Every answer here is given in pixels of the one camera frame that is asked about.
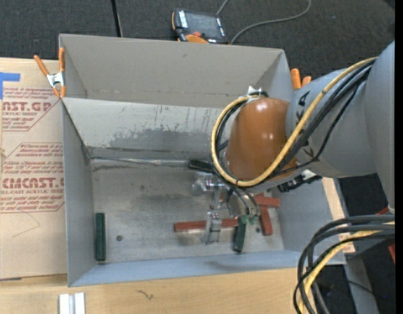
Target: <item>bin floor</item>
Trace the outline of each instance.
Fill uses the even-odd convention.
[[[186,167],[98,161],[92,165],[94,212],[105,213],[107,262],[232,253],[234,228],[204,244],[204,230],[174,232],[176,222],[206,220],[213,193],[191,195],[195,172]],[[283,250],[279,221],[270,208],[271,236],[247,226],[244,252]],[[222,218],[230,218],[227,209]]]

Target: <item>black cable bundle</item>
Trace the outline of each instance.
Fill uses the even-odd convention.
[[[300,292],[300,296],[307,309],[307,312],[315,313],[309,299],[307,298],[307,294],[304,288],[305,287],[304,281],[316,269],[318,264],[320,264],[333,250],[337,249],[337,247],[348,242],[360,241],[360,240],[362,241],[365,239],[394,239],[395,237],[394,224],[387,224],[387,222],[392,221],[394,221],[394,215],[364,215],[357,217],[347,217],[330,222],[325,226],[323,226],[320,230],[318,230],[313,236],[312,240],[309,242],[309,244],[302,252],[298,262],[298,271],[297,271],[298,284],[293,293],[293,304],[296,312],[302,313],[297,301],[297,295],[298,292]],[[338,234],[355,233],[361,231],[375,231],[377,233],[361,237],[348,238],[343,241],[340,241],[329,247],[325,252],[323,252],[318,257],[318,259],[313,261],[314,248],[324,239],[330,238]],[[306,266],[306,272],[304,273],[306,259],[307,259],[307,266]],[[317,303],[325,313],[329,313],[329,310],[323,301],[321,292],[317,287],[316,282],[313,282],[313,286]]]

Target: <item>wire harness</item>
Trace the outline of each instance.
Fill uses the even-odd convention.
[[[259,175],[257,178],[248,180],[248,181],[244,181],[244,180],[239,180],[238,178],[235,178],[233,175],[229,174],[228,172],[226,172],[224,170],[224,168],[222,167],[222,165],[220,164],[219,161],[219,144],[220,144],[220,138],[222,135],[222,132],[224,130],[224,123],[226,123],[226,121],[229,119],[230,115],[232,115],[234,112],[236,112],[236,110],[238,110],[243,104],[247,103],[250,100],[256,99],[259,96],[244,96],[244,97],[240,97],[239,99],[236,99],[235,101],[231,102],[228,106],[225,107],[225,109],[219,114],[219,117],[215,123],[215,125],[213,126],[213,131],[212,131],[212,135],[211,135],[211,158],[212,158],[212,163],[213,163],[213,167],[216,169],[216,172],[228,183],[233,184],[237,187],[253,187],[256,186],[258,184],[263,183],[264,181],[267,181],[268,179],[282,174],[284,172],[288,172],[288,171],[292,171],[293,169],[305,166],[307,164],[302,164],[302,165],[298,165],[294,168],[291,169],[287,169],[284,171],[277,171],[282,168],[283,165],[283,161],[284,163],[287,163],[288,161],[290,161],[291,158],[293,158],[293,156],[296,154],[297,150],[296,149],[292,149],[292,152],[290,152],[290,149],[292,148],[292,146],[295,144],[296,139],[298,138],[298,136],[301,134],[301,131],[304,130],[304,127],[306,125],[307,120],[309,119],[309,117],[313,114],[315,108],[317,107],[318,103],[323,99],[323,97],[337,84],[339,83],[339,81],[341,81],[342,79],[344,79],[345,77],[347,77],[350,73],[352,73],[353,71],[359,70],[362,71],[361,68],[363,67],[369,67],[369,64],[374,62],[376,58],[369,58],[367,60],[362,60],[350,67],[348,67],[347,69],[343,70],[338,76],[336,76],[335,78],[333,78],[325,87],[324,89],[319,92],[319,94],[316,96],[316,98],[312,101],[311,105],[307,108],[307,110],[305,111],[303,117],[300,119],[299,123],[296,125],[294,131],[292,132],[292,134],[290,135],[290,137],[287,139],[287,142],[285,143],[284,147],[282,148],[281,152],[277,155],[276,159],[272,162],[272,164],[270,165],[269,168],[267,168],[265,170],[265,172],[263,172],[263,174]],[[329,110],[331,109],[331,107],[324,107],[321,110],[324,110],[327,112],[329,112]],[[343,110],[341,111],[341,114],[338,115],[338,117],[336,118],[336,120],[334,121],[333,127],[335,126],[336,122],[340,119],[340,116],[343,113]],[[308,134],[303,134],[303,138],[305,139],[308,135],[310,135],[313,130],[316,128],[317,124],[323,119],[324,115],[326,114],[321,114],[318,115],[318,118],[316,120],[318,120],[316,123],[312,123],[311,124],[311,128],[308,131]],[[328,140],[329,138],[329,134],[332,131],[333,127],[330,129],[328,135],[326,136],[326,140]],[[302,147],[304,144],[304,141],[301,140],[300,143],[297,144],[297,147]]]

